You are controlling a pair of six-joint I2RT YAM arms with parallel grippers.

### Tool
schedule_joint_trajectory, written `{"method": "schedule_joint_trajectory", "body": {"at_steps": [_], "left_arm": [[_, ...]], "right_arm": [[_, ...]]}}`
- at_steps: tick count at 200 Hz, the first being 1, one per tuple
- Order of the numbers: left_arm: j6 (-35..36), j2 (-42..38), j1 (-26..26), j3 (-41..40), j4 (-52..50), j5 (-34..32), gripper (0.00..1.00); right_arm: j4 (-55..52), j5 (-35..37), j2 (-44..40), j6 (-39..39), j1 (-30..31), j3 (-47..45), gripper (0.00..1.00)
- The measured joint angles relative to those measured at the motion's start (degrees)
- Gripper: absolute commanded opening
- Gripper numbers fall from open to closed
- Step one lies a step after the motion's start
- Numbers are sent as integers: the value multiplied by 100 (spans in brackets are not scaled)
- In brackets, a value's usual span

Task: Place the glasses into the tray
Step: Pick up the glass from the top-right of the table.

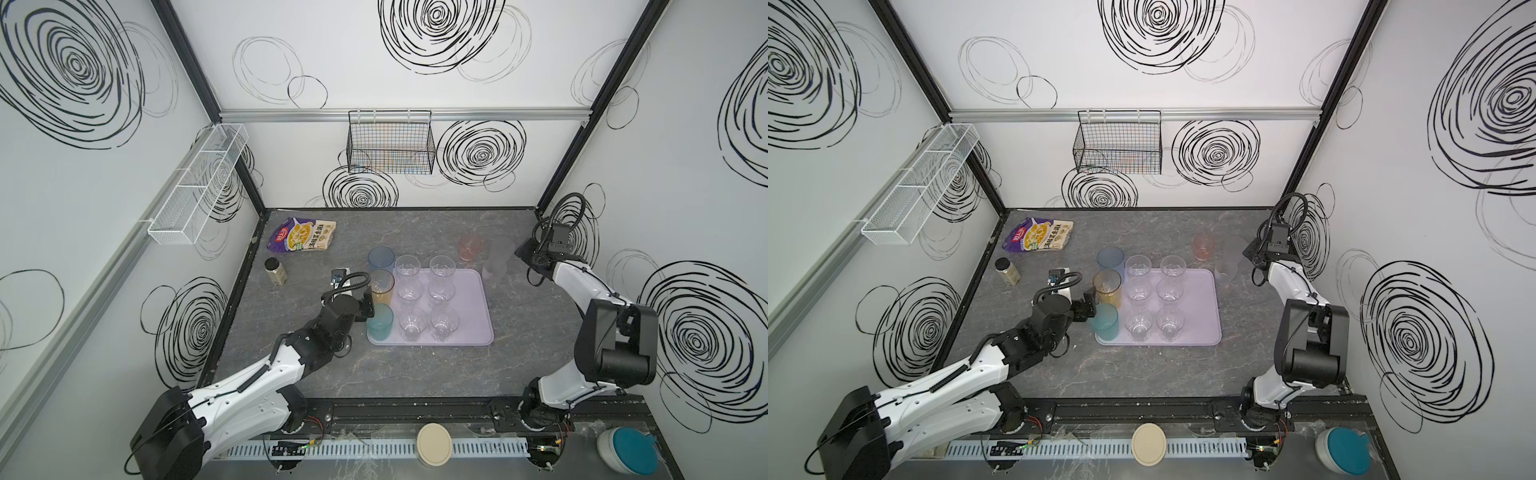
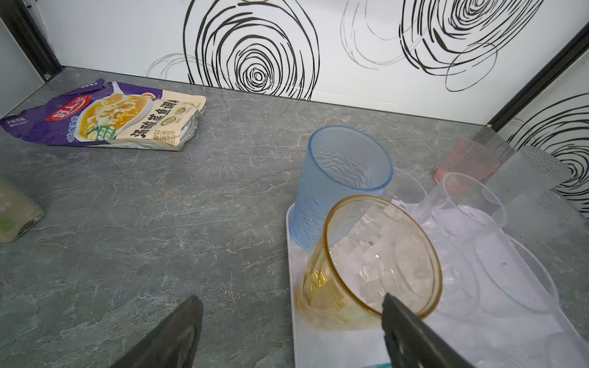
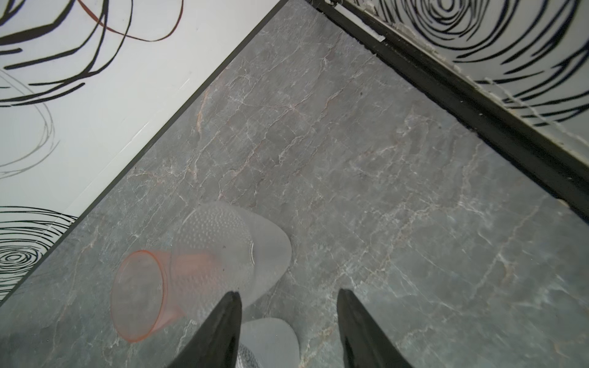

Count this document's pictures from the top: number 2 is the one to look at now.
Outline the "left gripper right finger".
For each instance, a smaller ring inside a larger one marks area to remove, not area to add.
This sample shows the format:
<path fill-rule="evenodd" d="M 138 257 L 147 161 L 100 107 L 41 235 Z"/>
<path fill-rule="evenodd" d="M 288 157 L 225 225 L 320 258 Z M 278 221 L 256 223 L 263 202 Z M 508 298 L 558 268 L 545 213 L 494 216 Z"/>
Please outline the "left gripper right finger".
<path fill-rule="evenodd" d="M 383 300 L 382 328 L 393 367 L 470 367 L 397 297 Z"/>

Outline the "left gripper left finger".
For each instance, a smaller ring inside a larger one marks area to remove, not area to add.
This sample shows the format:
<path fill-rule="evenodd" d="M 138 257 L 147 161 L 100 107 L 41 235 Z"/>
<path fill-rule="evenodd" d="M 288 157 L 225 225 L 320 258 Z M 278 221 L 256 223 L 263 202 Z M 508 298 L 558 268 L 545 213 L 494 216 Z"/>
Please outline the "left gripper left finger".
<path fill-rule="evenodd" d="M 203 304 L 188 297 L 113 367 L 191 367 L 202 332 Z"/>

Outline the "clear faceted glass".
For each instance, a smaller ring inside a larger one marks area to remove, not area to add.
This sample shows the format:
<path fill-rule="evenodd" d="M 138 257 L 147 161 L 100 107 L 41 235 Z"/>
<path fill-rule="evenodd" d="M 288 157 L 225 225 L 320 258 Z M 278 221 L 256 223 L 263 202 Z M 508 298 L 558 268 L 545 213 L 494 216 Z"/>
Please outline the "clear faceted glass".
<path fill-rule="evenodd" d="M 401 169 L 394 169 L 393 179 L 380 197 L 402 208 L 420 224 L 429 220 L 431 216 L 430 200 L 425 188 Z"/>
<path fill-rule="evenodd" d="M 436 312 L 455 320 L 466 319 L 475 312 L 480 302 L 480 286 L 475 271 L 454 239 L 437 222 L 428 219 L 423 228 L 433 243 L 443 273 L 443 292 Z"/>

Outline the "yellow transparent cup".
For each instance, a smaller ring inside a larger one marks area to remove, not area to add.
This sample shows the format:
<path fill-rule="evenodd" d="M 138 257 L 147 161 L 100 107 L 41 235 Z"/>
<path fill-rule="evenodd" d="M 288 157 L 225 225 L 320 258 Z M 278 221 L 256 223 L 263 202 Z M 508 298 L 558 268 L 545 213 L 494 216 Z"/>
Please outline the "yellow transparent cup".
<path fill-rule="evenodd" d="M 425 318 L 442 294 L 440 259 L 422 226 L 385 199 L 350 196 L 325 219 L 297 304 L 314 328 L 354 331 L 380 324 L 387 295 Z"/>

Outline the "frosted clear cup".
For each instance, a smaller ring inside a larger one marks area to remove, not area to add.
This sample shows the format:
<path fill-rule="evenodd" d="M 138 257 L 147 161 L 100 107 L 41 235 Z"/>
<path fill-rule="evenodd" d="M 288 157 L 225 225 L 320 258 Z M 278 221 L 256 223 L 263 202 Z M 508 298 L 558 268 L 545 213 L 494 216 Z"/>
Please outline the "frosted clear cup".
<path fill-rule="evenodd" d="M 558 158 L 535 147 L 523 147 L 492 174 L 483 196 L 507 206 L 523 193 L 550 190 L 572 177 Z"/>
<path fill-rule="evenodd" d="M 585 217 L 551 190 L 523 193 L 506 206 L 502 230 L 522 244 L 545 241 L 583 229 Z"/>

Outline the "pink transparent cup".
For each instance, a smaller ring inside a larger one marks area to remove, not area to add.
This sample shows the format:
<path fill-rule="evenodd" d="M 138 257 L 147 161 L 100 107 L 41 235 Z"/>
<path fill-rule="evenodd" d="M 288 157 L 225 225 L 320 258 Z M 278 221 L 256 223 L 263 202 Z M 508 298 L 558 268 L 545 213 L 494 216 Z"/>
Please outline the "pink transparent cup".
<path fill-rule="evenodd" d="M 434 174 L 436 183 L 447 173 L 462 173 L 480 182 L 500 167 L 499 157 L 474 140 L 460 139 Z"/>

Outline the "blue frosted cup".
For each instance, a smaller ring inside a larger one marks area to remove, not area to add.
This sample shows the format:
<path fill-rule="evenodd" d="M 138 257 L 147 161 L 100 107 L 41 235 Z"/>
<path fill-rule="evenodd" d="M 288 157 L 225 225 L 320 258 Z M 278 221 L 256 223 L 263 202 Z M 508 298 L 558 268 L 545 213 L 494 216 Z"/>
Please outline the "blue frosted cup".
<path fill-rule="evenodd" d="M 380 196 L 394 178 L 385 148 L 360 130 L 328 126 L 309 138 L 289 234 L 306 251 L 321 237 L 328 213 L 349 196 Z"/>

